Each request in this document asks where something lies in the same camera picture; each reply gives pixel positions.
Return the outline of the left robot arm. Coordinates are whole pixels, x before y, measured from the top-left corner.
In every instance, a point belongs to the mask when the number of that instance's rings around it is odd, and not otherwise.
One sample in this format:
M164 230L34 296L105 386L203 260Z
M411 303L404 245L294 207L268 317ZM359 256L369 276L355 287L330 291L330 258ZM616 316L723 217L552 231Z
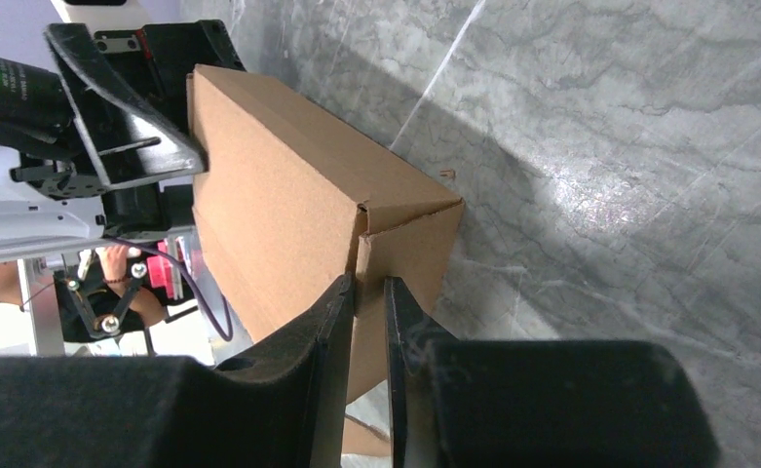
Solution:
M223 21L44 33L54 70L0 58L0 261L189 229L208 166L186 79L243 69Z

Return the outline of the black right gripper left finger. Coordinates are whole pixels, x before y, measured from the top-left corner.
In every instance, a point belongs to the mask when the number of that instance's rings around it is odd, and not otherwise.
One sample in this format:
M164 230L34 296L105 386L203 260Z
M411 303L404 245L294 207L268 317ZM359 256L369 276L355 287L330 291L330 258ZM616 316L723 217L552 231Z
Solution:
M0 357L0 467L336 467L355 283L217 369L187 356Z

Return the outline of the brown cardboard box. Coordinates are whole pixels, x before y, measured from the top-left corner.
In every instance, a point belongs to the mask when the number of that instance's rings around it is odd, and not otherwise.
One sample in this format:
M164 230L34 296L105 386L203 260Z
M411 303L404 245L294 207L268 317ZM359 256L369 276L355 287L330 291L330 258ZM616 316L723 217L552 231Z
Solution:
M387 374L386 278L435 310L462 197L276 78L199 64L187 88L209 272L253 342L354 275L353 402Z

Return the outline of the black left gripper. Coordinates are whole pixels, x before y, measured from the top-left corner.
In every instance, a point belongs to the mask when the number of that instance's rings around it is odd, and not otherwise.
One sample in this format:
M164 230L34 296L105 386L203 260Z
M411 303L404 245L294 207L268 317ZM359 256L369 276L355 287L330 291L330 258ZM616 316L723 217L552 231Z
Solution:
M106 238L149 238L194 222L193 196L161 181L207 168L187 133L186 77L198 64L243 71L224 22L152 23L92 33L44 32L66 97L15 98L12 178L50 198L97 198Z

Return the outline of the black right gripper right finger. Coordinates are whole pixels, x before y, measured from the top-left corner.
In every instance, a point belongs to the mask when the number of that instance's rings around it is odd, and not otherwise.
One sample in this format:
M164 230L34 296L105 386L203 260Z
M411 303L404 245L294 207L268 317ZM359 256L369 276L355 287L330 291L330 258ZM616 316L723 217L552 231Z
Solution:
M677 359L638 340L470 340L384 285L397 467L715 467Z

